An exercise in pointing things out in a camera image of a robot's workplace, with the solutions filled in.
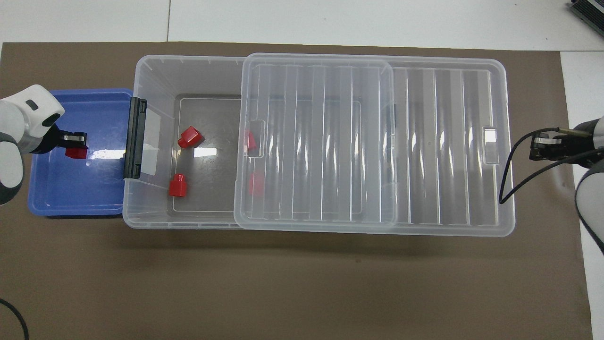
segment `brown mat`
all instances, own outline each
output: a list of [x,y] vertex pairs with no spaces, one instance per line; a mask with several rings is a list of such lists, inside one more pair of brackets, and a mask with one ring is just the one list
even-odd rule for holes
[[[568,126],[549,51],[4,44],[0,97],[32,83],[132,88],[146,54],[256,51],[494,58],[507,70],[513,140]],[[544,165],[524,150],[516,181]],[[0,297],[33,339],[591,339],[570,166],[520,190],[505,238],[133,230],[117,218],[35,217],[27,190],[0,208]],[[0,338],[20,332],[0,309]]]

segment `blue tray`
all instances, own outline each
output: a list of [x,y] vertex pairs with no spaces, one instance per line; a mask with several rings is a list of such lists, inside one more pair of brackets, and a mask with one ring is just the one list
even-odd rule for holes
[[128,89],[51,91],[65,108],[57,126],[88,134],[86,159],[65,149],[34,155],[27,205],[40,216],[118,215],[124,200]]

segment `cable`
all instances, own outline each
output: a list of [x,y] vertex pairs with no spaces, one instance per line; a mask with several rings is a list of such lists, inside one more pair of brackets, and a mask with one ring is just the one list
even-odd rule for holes
[[535,134],[539,134],[542,132],[551,132],[551,131],[558,132],[558,131],[560,131],[560,128],[544,128],[544,129],[535,130],[533,132],[529,132],[526,135],[520,137],[520,139],[514,144],[514,146],[510,150],[510,155],[507,156],[506,167],[503,169],[503,178],[501,179],[501,187],[499,188],[499,204],[505,203],[507,201],[507,199],[509,198],[508,196],[506,196],[506,199],[502,200],[501,197],[503,197],[503,188],[506,185],[507,173],[508,173],[508,171],[510,171],[510,165],[512,164],[512,157],[514,156],[514,152],[516,151],[516,148],[520,145],[520,143],[524,142],[525,139],[532,137]]
[[512,188],[512,190],[510,190],[510,192],[508,192],[507,195],[503,199],[501,198],[501,196],[503,195],[503,182],[502,182],[502,184],[501,184],[502,187],[501,187],[500,194],[499,194],[499,204],[505,203],[516,191],[518,191],[518,189],[520,189],[528,181],[532,180],[533,178],[537,177],[538,175],[541,175],[545,171],[548,171],[551,168],[555,168],[555,167],[559,166],[560,164],[571,163],[576,160],[579,160],[579,159],[582,159],[585,157],[589,157],[591,155],[599,154],[601,152],[604,152],[604,148],[598,148],[598,149],[594,149],[594,150],[581,152],[580,154],[569,156],[565,159],[558,160],[548,166],[544,166],[540,170],[533,172],[527,178],[523,179],[522,182],[518,183],[518,185],[516,185],[514,188]]
[[19,319],[21,328],[23,328],[23,338],[25,340],[29,340],[30,332],[27,330],[27,325],[25,324],[25,319],[23,318],[23,316],[21,316],[21,313],[19,313],[19,310],[17,310],[17,308],[15,306],[11,305],[8,301],[1,299],[1,298],[0,298],[0,304],[3,304],[6,307],[8,307],[8,309],[10,309],[10,311],[14,313],[14,315],[17,317],[17,319]]

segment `white table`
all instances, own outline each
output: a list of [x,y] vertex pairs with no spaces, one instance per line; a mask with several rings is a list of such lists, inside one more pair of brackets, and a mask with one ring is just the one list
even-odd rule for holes
[[[604,115],[604,38],[572,15],[568,3],[0,0],[0,42],[221,41],[563,51],[568,120],[575,126]],[[576,182],[583,172],[574,168]],[[584,229],[582,242],[594,339],[604,339],[604,257]]]

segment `box handle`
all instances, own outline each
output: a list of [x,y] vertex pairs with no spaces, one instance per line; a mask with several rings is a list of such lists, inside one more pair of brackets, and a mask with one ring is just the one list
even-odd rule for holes
[[132,97],[130,99],[130,117],[128,118],[126,155],[124,156],[124,178],[141,177],[146,113],[147,100]]

